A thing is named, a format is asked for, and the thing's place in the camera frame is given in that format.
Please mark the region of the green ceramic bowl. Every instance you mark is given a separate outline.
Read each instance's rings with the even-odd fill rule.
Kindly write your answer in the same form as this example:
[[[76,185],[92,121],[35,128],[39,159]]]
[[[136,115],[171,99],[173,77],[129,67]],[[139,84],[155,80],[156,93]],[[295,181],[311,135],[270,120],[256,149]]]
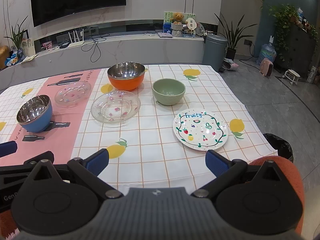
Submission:
[[[185,85],[175,79],[159,79],[152,84],[152,93],[158,103],[173,106],[179,103],[185,94]]]

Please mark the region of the blue steel bowl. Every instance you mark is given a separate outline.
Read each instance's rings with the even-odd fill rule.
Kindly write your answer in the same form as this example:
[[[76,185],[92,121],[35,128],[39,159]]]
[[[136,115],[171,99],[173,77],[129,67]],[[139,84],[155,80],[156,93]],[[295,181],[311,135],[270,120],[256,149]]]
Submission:
[[[38,95],[22,105],[16,120],[28,132],[39,133],[49,126],[52,116],[53,107],[50,97]]]

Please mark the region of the trailing green shelf plant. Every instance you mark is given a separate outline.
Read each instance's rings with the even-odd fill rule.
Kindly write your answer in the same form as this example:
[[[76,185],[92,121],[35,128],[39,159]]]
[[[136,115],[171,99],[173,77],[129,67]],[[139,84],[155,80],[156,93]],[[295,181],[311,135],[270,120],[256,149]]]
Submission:
[[[298,9],[294,5],[269,5],[269,15],[275,18],[274,22],[274,47],[277,56],[281,61],[285,61],[284,53],[289,51],[287,43],[290,35],[290,28],[295,25],[300,30],[305,31],[301,27],[302,22],[299,20]]]

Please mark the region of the pink space heater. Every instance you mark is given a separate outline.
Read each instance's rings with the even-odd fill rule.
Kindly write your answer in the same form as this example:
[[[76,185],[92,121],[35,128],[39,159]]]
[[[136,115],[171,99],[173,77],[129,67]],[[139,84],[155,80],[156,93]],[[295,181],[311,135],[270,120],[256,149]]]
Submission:
[[[267,59],[264,58],[260,64],[260,72],[265,77],[270,77],[273,70],[273,63]]]

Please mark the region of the left potted plant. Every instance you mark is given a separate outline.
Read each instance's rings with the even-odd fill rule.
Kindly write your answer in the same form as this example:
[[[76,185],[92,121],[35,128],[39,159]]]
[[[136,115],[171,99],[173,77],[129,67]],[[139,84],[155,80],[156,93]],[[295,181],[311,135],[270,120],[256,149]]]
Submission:
[[[5,36],[5,38],[8,38],[12,40],[13,44],[15,45],[17,52],[17,58],[19,61],[22,61],[24,58],[24,52],[22,49],[22,40],[24,37],[24,34],[28,31],[27,29],[22,28],[22,25],[24,24],[25,20],[28,17],[26,16],[24,20],[19,24],[16,22],[16,25],[11,27],[10,36]]]

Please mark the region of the orange steel bowl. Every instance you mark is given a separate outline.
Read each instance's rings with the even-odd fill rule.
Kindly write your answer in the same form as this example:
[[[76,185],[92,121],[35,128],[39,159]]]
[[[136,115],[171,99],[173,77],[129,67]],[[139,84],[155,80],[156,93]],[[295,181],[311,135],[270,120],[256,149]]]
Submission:
[[[138,88],[146,68],[137,62],[122,62],[108,68],[107,75],[111,85],[118,90],[132,91]]]

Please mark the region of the potted long-leaf plant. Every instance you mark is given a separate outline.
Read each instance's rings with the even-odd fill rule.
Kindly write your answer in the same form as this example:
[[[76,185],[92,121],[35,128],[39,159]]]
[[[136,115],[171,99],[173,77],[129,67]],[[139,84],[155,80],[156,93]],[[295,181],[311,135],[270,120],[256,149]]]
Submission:
[[[223,14],[221,14],[220,16],[215,14],[215,16],[222,27],[222,32],[220,32],[220,34],[227,40],[226,58],[234,60],[238,42],[243,38],[253,37],[253,35],[244,35],[243,31],[248,28],[255,27],[257,24],[254,23],[247,26],[242,26],[241,24],[245,15],[242,15],[235,26],[233,24],[233,21],[228,24]]]

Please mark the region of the white wifi router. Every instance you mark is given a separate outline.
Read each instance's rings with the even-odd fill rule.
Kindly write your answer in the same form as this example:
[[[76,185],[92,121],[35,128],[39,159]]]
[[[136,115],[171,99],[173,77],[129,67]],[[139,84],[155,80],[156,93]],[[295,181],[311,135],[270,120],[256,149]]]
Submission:
[[[73,30],[72,33],[69,31],[68,36],[69,36],[69,45],[67,46],[68,48],[77,47],[84,44],[84,29],[82,29],[80,32],[78,32],[75,29]]]

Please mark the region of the teddy bear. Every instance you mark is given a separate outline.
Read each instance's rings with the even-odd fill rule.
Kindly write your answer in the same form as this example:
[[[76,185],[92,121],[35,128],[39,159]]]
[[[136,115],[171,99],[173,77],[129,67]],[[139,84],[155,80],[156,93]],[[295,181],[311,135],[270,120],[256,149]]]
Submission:
[[[181,12],[174,12],[172,18],[170,19],[172,24],[183,24],[184,23],[184,14]]]

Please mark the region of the large clear glass plate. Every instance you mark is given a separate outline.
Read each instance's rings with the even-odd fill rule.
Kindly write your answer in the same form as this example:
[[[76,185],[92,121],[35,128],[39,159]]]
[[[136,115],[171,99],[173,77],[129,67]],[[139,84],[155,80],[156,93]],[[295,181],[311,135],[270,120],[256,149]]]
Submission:
[[[140,110],[141,102],[136,94],[115,90],[99,96],[91,107],[91,115],[104,124],[117,124],[134,117]]]

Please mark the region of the white fruity ceramic plate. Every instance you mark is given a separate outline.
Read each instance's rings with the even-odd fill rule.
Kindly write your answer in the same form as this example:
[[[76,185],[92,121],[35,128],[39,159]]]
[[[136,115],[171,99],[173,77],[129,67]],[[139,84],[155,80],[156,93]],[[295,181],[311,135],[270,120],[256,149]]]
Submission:
[[[229,135],[221,115],[199,108],[178,113],[173,120],[173,130],[183,145],[197,151],[217,150]]]

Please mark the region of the grey-green trash bin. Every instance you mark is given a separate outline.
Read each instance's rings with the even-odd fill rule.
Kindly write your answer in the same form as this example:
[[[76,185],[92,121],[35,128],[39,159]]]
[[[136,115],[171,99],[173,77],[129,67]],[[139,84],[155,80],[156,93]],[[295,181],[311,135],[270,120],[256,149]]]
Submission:
[[[222,68],[225,58],[227,39],[215,34],[208,34],[204,43],[202,64],[211,66],[218,72]]]

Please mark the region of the small clear glass plate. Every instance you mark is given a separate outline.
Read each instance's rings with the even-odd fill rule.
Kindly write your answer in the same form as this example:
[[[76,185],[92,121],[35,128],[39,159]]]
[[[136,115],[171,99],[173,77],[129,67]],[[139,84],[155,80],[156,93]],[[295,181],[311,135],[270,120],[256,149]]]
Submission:
[[[88,99],[92,87],[87,81],[78,81],[66,85],[55,94],[57,106],[62,108],[72,108]]]

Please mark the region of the white step stool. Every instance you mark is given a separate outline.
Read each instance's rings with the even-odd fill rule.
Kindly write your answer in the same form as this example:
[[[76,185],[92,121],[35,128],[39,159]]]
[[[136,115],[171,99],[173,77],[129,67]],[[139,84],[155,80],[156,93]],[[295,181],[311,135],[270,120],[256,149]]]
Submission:
[[[295,72],[294,70],[288,69],[284,73],[283,78],[284,79],[285,78],[289,79],[291,85],[297,85],[297,83],[298,83],[298,81],[300,79],[300,75],[297,72]]]

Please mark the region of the blue water jug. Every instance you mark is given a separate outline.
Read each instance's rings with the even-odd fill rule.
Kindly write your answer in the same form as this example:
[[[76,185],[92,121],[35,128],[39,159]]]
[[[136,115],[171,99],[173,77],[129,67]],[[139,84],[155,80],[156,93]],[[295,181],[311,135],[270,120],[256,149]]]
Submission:
[[[261,46],[259,57],[256,63],[260,65],[264,59],[268,59],[269,61],[274,62],[276,55],[276,50],[271,42],[269,42],[268,44],[263,44]]]

